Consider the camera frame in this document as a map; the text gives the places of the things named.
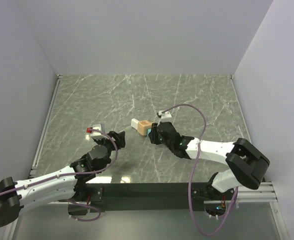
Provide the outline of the peach cube socket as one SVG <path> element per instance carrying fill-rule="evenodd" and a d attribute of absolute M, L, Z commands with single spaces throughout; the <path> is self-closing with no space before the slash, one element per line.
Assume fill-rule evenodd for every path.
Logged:
<path fill-rule="evenodd" d="M 141 136 L 147 136 L 148 130 L 152 128 L 152 124 L 153 123 L 148 120 L 138 121 L 136 130 Z"/>

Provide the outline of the white usb charger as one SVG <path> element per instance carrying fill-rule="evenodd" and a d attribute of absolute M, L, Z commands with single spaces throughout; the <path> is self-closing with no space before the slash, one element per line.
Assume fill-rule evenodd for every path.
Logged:
<path fill-rule="evenodd" d="M 131 119 L 131 122 L 130 122 L 130 125 L 132 128 L 134 128 L 135 130 L 138 130 L 139 128 L 139 124 L 140 124 L 140 121 L 136 118 L 132 118 Z"/>

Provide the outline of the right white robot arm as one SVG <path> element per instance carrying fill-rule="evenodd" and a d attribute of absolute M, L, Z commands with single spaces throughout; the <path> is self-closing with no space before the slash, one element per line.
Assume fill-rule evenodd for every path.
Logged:
<path fill-rule="evenodd" d="M 166 146 L 178 158 L 200 157 L 228 166 L 214 173 L 205 185 L 203 196 L 210 200 L 239 186 L 257 190 L 270 166 L 270 160 L 245 138 L 235 142 L 200 140 L 179 134 L 171 122 L 153 123 L 147 136 L 152 144 Z"/>

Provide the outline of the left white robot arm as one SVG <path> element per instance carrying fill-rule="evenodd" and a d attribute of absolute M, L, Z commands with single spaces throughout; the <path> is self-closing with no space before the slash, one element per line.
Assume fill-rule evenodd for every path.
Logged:
<path fill-rule="evenodd" d="M 0 181 L 0 228 L 34 208 L 57 201 L 81 201 L 87 195 L 86 183 L 110 168 L 120 149 L 126 146 L 125 131 L 104 133 L 90 129 L 96 145 L 79 159 L 60 170 L 25 180 L 12 177 Z"/>

